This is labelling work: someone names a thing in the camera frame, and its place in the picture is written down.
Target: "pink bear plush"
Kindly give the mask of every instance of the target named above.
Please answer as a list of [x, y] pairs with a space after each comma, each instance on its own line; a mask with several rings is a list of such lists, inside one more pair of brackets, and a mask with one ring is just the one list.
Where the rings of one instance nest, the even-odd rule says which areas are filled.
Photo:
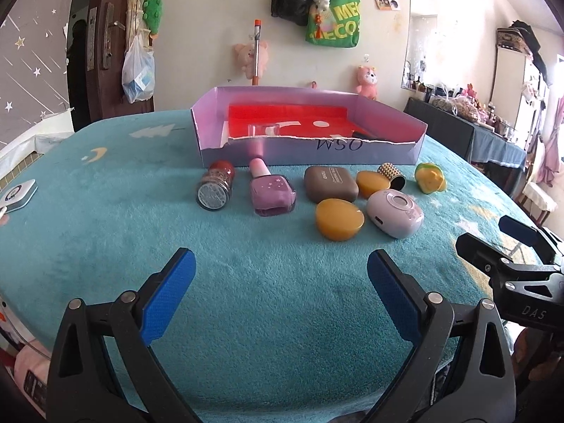
[[358, 95], [362, 95], [370, 100], [378, 100], [378, 78], [376, 77], [376, 70], [367, 66], [359, 66], [356, 76], [360, 86], [356, 88]]
[[[241, 69], [245, 72], [247, 79], [252, 79], [255, 75], [255, 43], [236, 44], [235, 52], [237, 61]], [[258, 48], [258, 77], [262, 78], [266, 64], [269, 61], [269, 45], [266, 41], [261, 41]]]

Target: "pink egg-shaped device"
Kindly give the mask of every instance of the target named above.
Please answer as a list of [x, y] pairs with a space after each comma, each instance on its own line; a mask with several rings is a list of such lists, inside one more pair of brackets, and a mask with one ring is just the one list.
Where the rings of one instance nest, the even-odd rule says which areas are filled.
[[410, 197], [394, 189], [370, 196], [366, 205], [370, 220], [394, 238], [407, 238], [419, 230], [425, 215]]

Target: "gray tablecloth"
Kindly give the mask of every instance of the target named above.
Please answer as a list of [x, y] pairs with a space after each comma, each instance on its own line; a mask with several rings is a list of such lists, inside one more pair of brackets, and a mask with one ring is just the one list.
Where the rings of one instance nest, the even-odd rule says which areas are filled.
[[526, 151], [486, 128], [414, 98], [408, 100], [404, 111], [427, 123], [427, 135], [468, 162], [525, 169]]

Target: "jar with red lid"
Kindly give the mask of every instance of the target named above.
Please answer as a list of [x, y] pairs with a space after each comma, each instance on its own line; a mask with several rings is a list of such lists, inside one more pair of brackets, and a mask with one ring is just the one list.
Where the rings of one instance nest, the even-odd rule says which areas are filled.
[[202, 176], [196, 189], [198, 204], [212, 212], [221, 210], [231, 198], [235, 167], [227, 161], [215, 161]]

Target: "tiled floor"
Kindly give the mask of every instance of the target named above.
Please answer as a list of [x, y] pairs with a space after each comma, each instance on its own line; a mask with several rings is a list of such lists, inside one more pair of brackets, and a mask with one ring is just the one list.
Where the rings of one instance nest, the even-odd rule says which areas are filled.
[[20, 173], [22, 173], [27, 167], [29, 167], [33, 162], [37, 161], [43, 154], [38, 154], [35, 151], [27, 156], [23, 161], [21, 161], [10, 173], [8, 173], [4, 178], [0, 179], [0, 191], [2, 191], [8, 184], [16, 178]]

